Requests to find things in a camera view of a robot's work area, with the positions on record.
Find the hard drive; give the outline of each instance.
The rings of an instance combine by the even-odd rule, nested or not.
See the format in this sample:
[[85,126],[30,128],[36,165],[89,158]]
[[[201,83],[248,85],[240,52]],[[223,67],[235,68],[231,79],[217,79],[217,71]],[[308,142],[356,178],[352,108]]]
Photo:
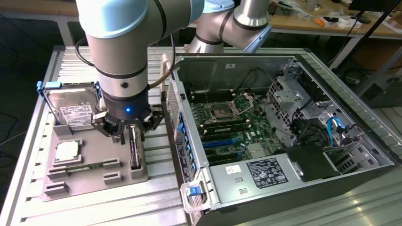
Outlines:
[[70,130],[92,129],[90,115],[97,108],[98,94],[92,83],[46,82],[42,95],[60,125]]

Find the screw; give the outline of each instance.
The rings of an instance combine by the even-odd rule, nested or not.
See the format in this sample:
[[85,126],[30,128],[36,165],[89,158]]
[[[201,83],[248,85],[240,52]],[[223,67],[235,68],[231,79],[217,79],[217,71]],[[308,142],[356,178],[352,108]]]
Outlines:
[[120,87],[125,89],[128,87],[128,83],[126,82],[120,83]]

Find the workbench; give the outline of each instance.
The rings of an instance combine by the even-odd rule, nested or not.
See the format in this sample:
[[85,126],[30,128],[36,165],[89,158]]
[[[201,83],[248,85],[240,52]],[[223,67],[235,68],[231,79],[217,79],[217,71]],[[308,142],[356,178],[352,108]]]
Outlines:
[[[257,53],[288,52],[300,54],[296,48],[261,48]],[[82,56],[92,61],[88,47]],[[225,53],[239,53],[225,48]],[[148,80],[160,76],[161,55],[171,54],[168,47],[148,48]],[[312,63],[316,58],[303,57]],[[96,70],[74,55],[73,47],[52,53],[44,81],[89,82],[96,80]],[[160,102],[160,88],[149,91],[149,103]],[[41,202],[44,167],[49,138],[53,132],[53,115],[41,97],[37,99],[21,154],[0,216],[1,226],[172,226],[187,225],[181,208],[179,184],[167,138],[164,121],[145,135],[145,160],[149,180],[117,188]],[[400,225],[402,224],[402,168],[367,182],[344,195],[301,206],[285,212],[241,224],[269,226],[320,225]]]
[[[296,0],[300,8],[304,12],[312,15],[315,18],[320,12],[308,11],[304,9],[303,0]],[[323,8],[332,9],[333,11],[343,11],[344,15],[351,12],[347,7],[341,4],[331,2],[331,0],[320,0],[319,4]],[[72,34],[68,28],[68,22],[78,22],[77,9],[74,2],[65,2],[60,0],[2,0],[0,1],[0,13],[9,18],[21,19],[36,19],[36,20],[50,20],[57,23],[64,45],[72,46],[74,44]],[[371,28],[376,21],[376,17],[364,14],[371,19],[370,24],[363,24],[359,29],[353,29],[349,37],[352,37],[344,46],[340,54],[333,60],[329,68],[336,67],[343,61],[344,57],[349,53],[352,47],[359,42],[367,30]],[[269,23],[272,26],[272,32],[275,33],[292,33],[292,34],[311,34],[321,36],[345,36],[348,29],[340,29],[337,27],[320,27],[312,20],[301,19],[297,16],[281,16],[273,15],[269,18]],[[189,25],[189,27],[196,27],[196,22]],[[380,25],[370,38],[375,39],[394,39],[402,40],[402,34],[392,32],[386,26]]]

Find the warning sticker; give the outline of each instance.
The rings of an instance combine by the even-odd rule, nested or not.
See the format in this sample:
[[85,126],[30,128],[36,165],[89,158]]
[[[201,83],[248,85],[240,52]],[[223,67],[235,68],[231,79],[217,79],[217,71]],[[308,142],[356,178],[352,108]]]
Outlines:
[[60,110],[70,127],[90,125],[90,105],[60,107]]
[[249,162],[247,167],[257,188],[288,182],[276,158]]

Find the circuit board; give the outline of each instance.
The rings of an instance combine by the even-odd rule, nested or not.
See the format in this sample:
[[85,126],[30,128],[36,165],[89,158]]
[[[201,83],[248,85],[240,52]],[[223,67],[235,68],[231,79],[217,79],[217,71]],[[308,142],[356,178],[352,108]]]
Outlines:
[[[229,108],[229,101],[191,104],[209,166],[269,156],[283,147],[257,103],[253,101],[249,108],[249,99],[243,93],[236,97],[235,110],[240,113],[247,109],[240,114]],[[215,124],[223,125],[215,127],[217,133],[209,135],[204,127]]]

